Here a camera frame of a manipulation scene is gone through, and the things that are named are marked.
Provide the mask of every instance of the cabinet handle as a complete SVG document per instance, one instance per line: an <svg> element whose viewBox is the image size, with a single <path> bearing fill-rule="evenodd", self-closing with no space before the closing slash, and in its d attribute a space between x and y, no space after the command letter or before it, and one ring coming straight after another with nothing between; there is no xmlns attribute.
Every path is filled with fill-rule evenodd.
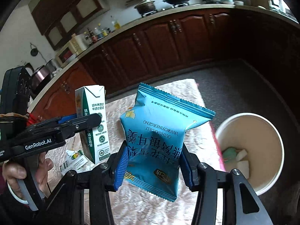
<svg viewBox="0 0 300 225"><path fill-rule="evenodd" d="M179 30L179 32L182 32L181 27L178 23L176 23L176 20L174 19L173 21L174 21L176 28Z"/></svg>
<svg viewBox="0 0 300 225"><path fill-rule="evenodd" d="M176 31L176 26L174 25L173 21L170 21L170 25L171 25L171 30L173 31L173 33L177 33Z"/></svg>
<svg viewBox="0 0 300 225"><path fill-rule="evenodd" d="M137 42L137 44L140 46L140 45L141 45L140 39L137 37L136 34L133 34L133 38L134 38L134 40Z"/></svg>
<svg viewBox="0 0 300 225"><path fill-rule="evenodd" d="M68 84L66 83L66 81L64 81L62 84L61 84L62 88L64 89L64 91L67 93L67 94L70 94L70 86L68 86Z"/></svg>
<svg viewBox="0 0 300 225"><path fill-rule="evenodd" d="M209 17L210 17L211 24L215 25L215 20L214 20L214 17L212 16L212 14L210 14Z"/></svg>
<svg viewBox="0 0 300 225"><path fill-rule="evenodd" d="M45 120L41 115L39 115L37 118L38 118L40 121L44 121L44 120Z"/></svg>
<svg viewBox="0 0 300 225"><path fill-rule="evenodd" d="M102 49L102 52L103 52L106 60L110 61L110 57L108 56L108 53L104 49Z"/></svg>

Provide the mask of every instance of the countertop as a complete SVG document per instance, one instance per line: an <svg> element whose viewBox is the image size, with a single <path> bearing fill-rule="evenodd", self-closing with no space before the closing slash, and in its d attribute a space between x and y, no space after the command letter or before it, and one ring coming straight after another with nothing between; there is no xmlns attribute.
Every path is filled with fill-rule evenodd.
<svg viewBox="0 0 300 225"><path fill-rule="evenodd" d="M194 10L194 9L209 9L209 8L235 8L235 9L244 9L244 10L251 10L251 11L256 11L256 12L260 12L260 13L265 13L265 14L268 14L270 16L276 17L278 19L282 19L285 22L287 22L291 25L294 25L295 27L300 29L299 23L297 23L293 19L290 19L287 16L284 16L282 14L273 12L271 10L261 9L261 8L252 7L252 6L237 6L237 5L227 5L227 4L202 4L202 5L190 5L190 6L186 6L186 7L178 7L178 8L173 8L173 9L168 9L168 10L165 10L165 11L161 11L161 12L155 13L151 16L136 19L132 22L129 22L129 23L123 25L120 29L112 32L108 36L104 37L103 39L99 40L98 42L93 44L91 47L86 49L77 58L75 58L73 61L71 61L66 67L64 67L59 73L57 73L55 75L55 77L53 77L53 79L44 87L44 89L38 94L38 96L33 100L31 105L28 107L28 112L31 113L33 111L34 107L37 105L39 100L43 97L43 95L48 91L48 89L55 83L55 81L60 76L62 76L70 67L72 67L77 61L79 61L80 58L82 58L83 56L88 54L91 50L93 50L97 46L101 45L102 43L106 42L110 38L122 33L123 31L126 31L126 30L128 30L128 29L130 29L134 26L137 26L141 23L144 23L144 22L150 21L152 19L156 19L156 18L165 16L165 15L169 15L169 14L172 14L172 13L183 12L183 11L188 11L188 10Z"/></svg>

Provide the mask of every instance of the milk carton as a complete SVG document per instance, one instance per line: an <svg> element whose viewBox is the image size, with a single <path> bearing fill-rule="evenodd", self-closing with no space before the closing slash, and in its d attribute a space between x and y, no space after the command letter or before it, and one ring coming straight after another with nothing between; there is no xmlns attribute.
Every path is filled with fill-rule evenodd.
<svg viewBox="0 0 300 225"><path fill-rule="evenodd" d="M77 117L97 113L102 118L98 127L80 132L84 155L94 164L97 164L110 156L104 86L83 86L75 90L75 99Z"/></svg>

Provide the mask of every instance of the wooden cabinet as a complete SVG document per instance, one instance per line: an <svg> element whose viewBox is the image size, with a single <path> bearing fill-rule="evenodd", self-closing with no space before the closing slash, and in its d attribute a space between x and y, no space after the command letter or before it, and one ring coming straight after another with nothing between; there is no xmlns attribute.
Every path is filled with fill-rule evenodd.
<svg viewBox="0 0 300 225"><path fill-rule="evenodd" d="M42 35L69 11L75 0L40 0L32 10L32 17Z"/></svg>
<svg viewBox="0 0 300 225"><path fill-rule="evenodd" d="M75 89L95 85L80 62L64 73L38 102L32 114L40 121L76 113Z"/></svg>
<svg viewBox="0 0 300 225"><path fill-rule="evenodd" d="M227 12L209 13L213 58L227 58L234 46L234 21Z"/></svg>
<svg viewBox="0 0 300 225"><path fill-rule="evenodd" d="M179 38L173 21L158 22L141 29L142 42L148 49L158 74L178 70L184 64Z"/></svg>
<svg viewBox="0 0 300 225"><path fill-rule="evenodd" d="M298 25L258 11L212 8L161 16L93 48L80 59L82 65L77 62L53 84L33 112L44 119L74 113L74 91L81 86L103 85L109 95L206 61L243 58L300 119L293 89L300 75L299 45Z"/></svg>
<svg viewBox="0 0 300 225"><path fill-rule="evenodd" d="M45 36L54 50L64 46L79 25L102 10L98 0L75 0L47 28Z"/></svg>
<svg viewBox="0 0 300 225"><path fill-rule="evenodd" d="M81 58L81 61L95 83L105 87L107 94L124 87L124 77L102 45Z"/></svg>
<svg viewBox="0 0 300 225"><path fill-rule="evenodd" d="M139 31L128 31L103 45L121 74L124 85L133 85L154 76L151 58Z"/></svg>
<svg viewBox="0 0 300 225"><path fill-rule="evenodd" d="M212 57L211 38L205 14L183 13L174 21L181 36L182 48L190 64L197 64Z"/></svg>

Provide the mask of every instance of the person's hand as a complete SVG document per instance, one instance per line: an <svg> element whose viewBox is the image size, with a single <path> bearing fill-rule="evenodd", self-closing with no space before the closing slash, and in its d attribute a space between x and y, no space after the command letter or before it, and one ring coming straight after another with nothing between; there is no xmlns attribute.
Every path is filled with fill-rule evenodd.
<svg viewBox="0 0 300 225"><path fill-rule="evenodd" d="M45 159L46 153L40 153L39 155L39 166L35 174L35 178L38 182L38 187L41 191L45 191L47 180L48 180L48 171L53 168L53 162L50 158ZM24 167L15 162L6 162L2 167L2 176L4 180L7 180L7 183L12 188L13 192L20 199L24 199L21 189L18 185L17 179L26 178L26 170Z"/></svg>

